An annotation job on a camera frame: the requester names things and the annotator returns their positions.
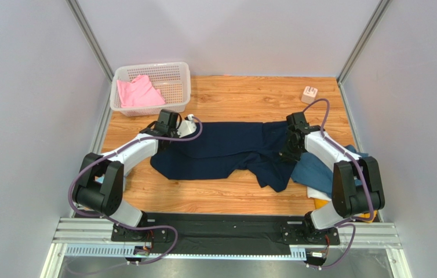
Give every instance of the wooden table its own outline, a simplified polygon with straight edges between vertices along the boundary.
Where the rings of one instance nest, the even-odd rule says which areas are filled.
[[[325,129],[340,144],[353,144],[347,115],[335,78],[263,76],[193,76],[191,101],[182,115],[194,114],[203,122],[273,122],[285,120],[306,104],[300,96],[306,86],[318,88],[318,98],[330,100]],[[325,104],[306,112],[312,125],[319,125]],[[113,150],[134,138],[157,115],[128,118],[118,112],[112,118],[103,151]],[[306,187],[292,180],[276,193],[260,188],[247,170],[236,170],[222,180],[168,180],[150,166],[150,159],[137,165],[128,176],[124,199],[143,211],[181,213],[229,213],[304,215],[314,209]]]

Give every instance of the navy blue garment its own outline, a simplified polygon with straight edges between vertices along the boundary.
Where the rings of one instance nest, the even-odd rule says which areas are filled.
[[[357,153],[362,157],[367,157],[367,153],[356,152],[352,145],[345,147],[353,153]],[[294,171],[292,172],[292,180],[298,184],[304,184],[318,191],[332,196],[333,173],[330,168],[314,154],[305,152],[301,155],[301,159],[297,162]]]
[[[170,180],[214,180],[227,178],[236,169],[249,170],[261,187],[269,185],[280,192],[296,165],[279,156],[286,130],[285,121],[203,123],[197,139],[172,142],[150,164]]]

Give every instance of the white plastic basket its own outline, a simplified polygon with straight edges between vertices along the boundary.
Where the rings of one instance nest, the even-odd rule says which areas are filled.
[[[164,105],[122,108],[117,91],[117,80],[131,82],[138,75],[148,75],[156,89],[165,99]],[[118,68],[112,80],[110,104],[113,111],[126,116],[159,114],[162,109],[183,112],[191,98],[190,68],[185,62],[128,65]]]

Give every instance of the pink cloth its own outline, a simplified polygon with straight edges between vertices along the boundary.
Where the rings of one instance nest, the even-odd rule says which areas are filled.
[[[138,75],[131,82],[117,80],[121,107],[146,107],[165,104],[160,90],[155,90],[148,75]]]

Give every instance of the dark blue cloth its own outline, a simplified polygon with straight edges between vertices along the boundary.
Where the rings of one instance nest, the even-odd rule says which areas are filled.
[[[170,180],[227,178],[234,170],[249,170],[261,187],[280,192],[287,187],[295,163],[281,161],[287,122],[203,123],[201,136],[173,142],[152,156],[153,168]]]
[[[345,148],[364,158],[367,157],[367,153],[356,152],[356,148],[352,145]],[[305,152],[301,155],[301,159],[297,162],[291,177],[298,184],[304,184],[326,193],[329,197],[332,196],[333,173],[312,153]]]

